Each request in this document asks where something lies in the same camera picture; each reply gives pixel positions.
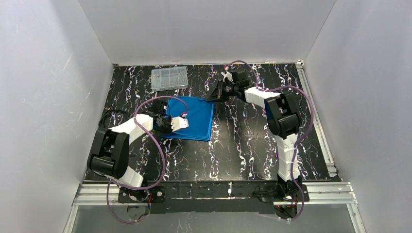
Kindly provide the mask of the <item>blue cloth napkin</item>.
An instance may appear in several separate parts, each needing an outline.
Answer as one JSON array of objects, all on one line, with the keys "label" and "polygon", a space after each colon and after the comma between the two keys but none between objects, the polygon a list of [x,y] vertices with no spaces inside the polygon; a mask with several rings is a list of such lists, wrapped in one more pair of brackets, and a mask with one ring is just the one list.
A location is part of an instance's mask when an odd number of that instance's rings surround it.
[{"label": "blue cloth napkin", "polygon": [[214,103],[197,97],[178,96],[188,108],[187,120],[189,126],[174,133],[164,134],[161,137],[167,139],[185,139],[197,141],[209,141],[214,116]]}]

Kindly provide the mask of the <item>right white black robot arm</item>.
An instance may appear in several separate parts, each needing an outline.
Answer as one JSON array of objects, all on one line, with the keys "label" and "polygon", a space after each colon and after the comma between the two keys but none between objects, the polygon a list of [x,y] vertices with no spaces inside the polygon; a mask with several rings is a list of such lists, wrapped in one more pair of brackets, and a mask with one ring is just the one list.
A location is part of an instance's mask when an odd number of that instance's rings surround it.
[{"label": "right white black robot arm", "polygon": [[226,102],[238,97],[246,103],[265,110],[268,128],[275,136],[281,180],[288,182],[300,175],[297,162],[293,161],[295,143],[302,123],[292,93],[280,94],[264,91],[250,85],[244,71],[221,72],[217,86],[208,97],[209,102]]}]

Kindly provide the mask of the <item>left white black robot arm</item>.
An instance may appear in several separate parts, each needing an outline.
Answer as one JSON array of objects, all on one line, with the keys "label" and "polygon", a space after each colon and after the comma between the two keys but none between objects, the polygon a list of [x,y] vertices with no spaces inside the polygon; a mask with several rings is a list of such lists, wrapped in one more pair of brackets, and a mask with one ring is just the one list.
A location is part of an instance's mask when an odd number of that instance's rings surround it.
[{"label": "left white black robot arm", "polygon": [[143,176],[129,166],[129,145],[143,135],[153,137],[152,130],[170,133],[172,117],[166,115],[167,102],[155,100],[140,114],[112,128],[100,127],[94,136],[87,168],[97,175],[131,190],[141,187]]}]

